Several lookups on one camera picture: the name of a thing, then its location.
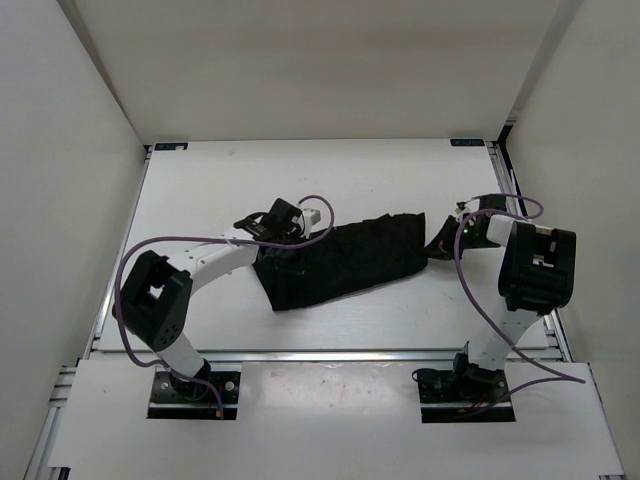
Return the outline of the black pleated skirt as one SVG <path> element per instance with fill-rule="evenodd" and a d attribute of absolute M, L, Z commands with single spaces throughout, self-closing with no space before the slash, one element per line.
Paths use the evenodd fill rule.
<path fill-rule="evenodd" d="M 385 214 L 338 226 L 303 249 L 261 249 L 253 269 L 273 311 L 308 308 L 415 275 L 431 259 L 451 260 L 457 228 L 449 217 L 427 241 L 423 213 Z"/>

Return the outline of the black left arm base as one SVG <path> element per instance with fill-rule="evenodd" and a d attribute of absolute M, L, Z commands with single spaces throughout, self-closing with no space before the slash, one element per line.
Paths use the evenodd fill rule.
<path fill-rule="evenodd" d="M 233 421 L 237 418 L 241 387 L 239 370 L 211 370 L 207 382 L 212 390 L 201 384 L 186 383 L 169 372 L 157 369 L 153 375 L 148 419 Z"/>

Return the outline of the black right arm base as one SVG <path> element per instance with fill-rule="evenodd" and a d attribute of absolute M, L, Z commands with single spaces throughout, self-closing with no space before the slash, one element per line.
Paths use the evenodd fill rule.
<path fill-rule="evenodd" d="M 449 370 L 419 368 L 417 383 L 423 424 L 510 423 L 516 417 L 503 370 L 487 370 L 458 353 Z"/>

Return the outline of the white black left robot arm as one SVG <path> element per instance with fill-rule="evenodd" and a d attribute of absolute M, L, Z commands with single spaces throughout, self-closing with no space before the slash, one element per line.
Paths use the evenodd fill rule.
<path fill-rule="evenodd" d="M 118 292 L 113 314 L 127 354 L 133 334 L 170 370 L 175 388 L 188 400 L 206 395 L 210 367 L 184 333 L 191 297 L 201 288 L 252 265 L 261 247 L 288 251 L 308 240 L 321 219 L 315 209 L 278 198 L 266 213 L 249 215 L 221 237 L 171 255 L 141 253 Z"/>

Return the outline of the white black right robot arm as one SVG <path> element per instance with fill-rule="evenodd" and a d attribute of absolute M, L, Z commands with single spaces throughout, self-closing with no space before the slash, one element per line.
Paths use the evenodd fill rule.
<path fill-rule="evenodd" d="M 456 273 L 470 303 L 488 324 L 488 333 L 465 347 L 469 364 L 449 375 L 450 390 L 464 400 L 476 397 L 484 389 L 485 376 L 504 369 L 510 353 L 533 363 L 517 348 L 518 342 L 541 317 L 566 306 L 574 290 L 576 233 L 535 224 L 533 220 L 542 215 L 544 207 L 530 197 L 526 200 L 538 207 L 536 214 L 522 217 L 508 212 L 508 197 L 504 193 L 479 195 L 473 198 L 478 203 L 477 210 L 469 210 L 465 201 L 456 210 Z M 462 244 L 465 233 L 470 239 L 479 240 L 483 248 L 504 249 L 497 278 L 502 303 L 496 319 L 482 309 L 464 277 L 461 253 L 466 249 Z"/>

